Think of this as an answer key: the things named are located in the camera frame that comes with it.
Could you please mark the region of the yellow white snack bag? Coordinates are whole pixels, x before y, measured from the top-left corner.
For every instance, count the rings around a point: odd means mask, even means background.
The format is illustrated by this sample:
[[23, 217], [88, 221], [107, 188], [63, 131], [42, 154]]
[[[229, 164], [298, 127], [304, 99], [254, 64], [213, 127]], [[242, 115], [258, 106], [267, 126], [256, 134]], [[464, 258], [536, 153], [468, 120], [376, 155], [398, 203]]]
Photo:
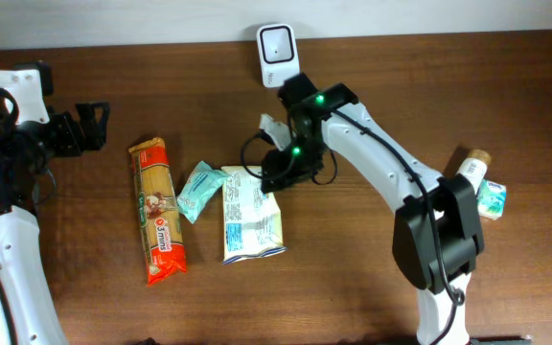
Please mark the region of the yellow white snack bag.
[[287, 251], [281, 210], [274, 194], [265, 194], [261, 189], [262, 180], [243, 166], [225, 166], [221, 170], [228, 175], [222, 185], [222, 263], [229, 265]]

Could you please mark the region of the light blue wipes packet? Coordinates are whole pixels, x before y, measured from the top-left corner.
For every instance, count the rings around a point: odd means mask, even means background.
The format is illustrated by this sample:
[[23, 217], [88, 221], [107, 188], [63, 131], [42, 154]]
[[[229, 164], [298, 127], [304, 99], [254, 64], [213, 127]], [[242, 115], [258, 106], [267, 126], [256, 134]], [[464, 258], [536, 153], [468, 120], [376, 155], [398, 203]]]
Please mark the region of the light blue wipes packet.
[[190, 223], [195, 223], [208, 201], [228, 177], [226, 172], [212, 169], [206, 162], [200, 161], [177, 197], [179, 212]]

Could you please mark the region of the red spaghetti pasta packet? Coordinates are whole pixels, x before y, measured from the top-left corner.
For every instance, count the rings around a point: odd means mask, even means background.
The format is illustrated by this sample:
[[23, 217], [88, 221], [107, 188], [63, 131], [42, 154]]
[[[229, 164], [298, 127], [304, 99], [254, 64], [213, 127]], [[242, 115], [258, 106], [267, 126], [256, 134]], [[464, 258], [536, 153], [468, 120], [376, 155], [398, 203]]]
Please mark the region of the red spaghetti pasta packet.
[[170, 163], [163, 139], [128, 149], [135, 209], [150, 286], [187, 271]]

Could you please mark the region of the white tube gold cap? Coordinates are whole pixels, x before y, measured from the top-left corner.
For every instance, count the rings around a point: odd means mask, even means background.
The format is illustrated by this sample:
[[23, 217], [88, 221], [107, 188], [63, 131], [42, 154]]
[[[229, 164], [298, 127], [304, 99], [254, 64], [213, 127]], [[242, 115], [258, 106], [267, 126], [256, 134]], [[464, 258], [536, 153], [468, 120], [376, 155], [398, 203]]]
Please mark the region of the white tube gold cap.
[[466, 177], [471, 183], [475, 194], [478, 193], [491, 162], [492, 157], [489, 153], [482, 149], [472, 149], [457, 170], [458, 174]]

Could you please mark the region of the green Kleenex tissue pack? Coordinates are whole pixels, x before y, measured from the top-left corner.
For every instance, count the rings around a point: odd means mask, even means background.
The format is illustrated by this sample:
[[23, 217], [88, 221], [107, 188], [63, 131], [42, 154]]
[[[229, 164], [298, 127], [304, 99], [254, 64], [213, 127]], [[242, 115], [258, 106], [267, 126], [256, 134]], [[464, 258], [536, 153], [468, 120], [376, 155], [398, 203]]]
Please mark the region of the green Kleenex tissue pack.
[[480, 216], [499, 219], [503, 215], [507, 189], [504, 185], [483, 179], [477, 194], [477, 209]]

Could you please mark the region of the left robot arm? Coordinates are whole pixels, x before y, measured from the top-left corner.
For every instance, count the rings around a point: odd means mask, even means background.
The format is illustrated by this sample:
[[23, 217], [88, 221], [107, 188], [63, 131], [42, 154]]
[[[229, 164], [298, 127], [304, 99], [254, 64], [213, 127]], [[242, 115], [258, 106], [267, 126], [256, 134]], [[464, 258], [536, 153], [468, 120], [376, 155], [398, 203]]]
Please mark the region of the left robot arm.
[[54, 158], [100, 150], [106, 142], [107, 102], [56, 112], [43, 61], [0, 70], [0, 344], [64, 344], [39, 248], [38, 178]]

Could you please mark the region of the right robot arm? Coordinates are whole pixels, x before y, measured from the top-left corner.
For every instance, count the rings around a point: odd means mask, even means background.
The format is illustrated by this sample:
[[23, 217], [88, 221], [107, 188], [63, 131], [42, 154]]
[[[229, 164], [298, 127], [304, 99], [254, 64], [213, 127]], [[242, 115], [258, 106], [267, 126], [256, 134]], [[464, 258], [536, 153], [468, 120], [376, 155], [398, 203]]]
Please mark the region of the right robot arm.
[[392, 254], [417, 290], [420, 344], [469, 344], [466, 289], [485, 244], [472, 183], [445, 177], [403, 149], [346, 85], [319, 90], [305, 74], [284, 82], [290, 143], [264, 157], [266, 193], [315, 179], [325, 151], [343, 156], [393, 212]]

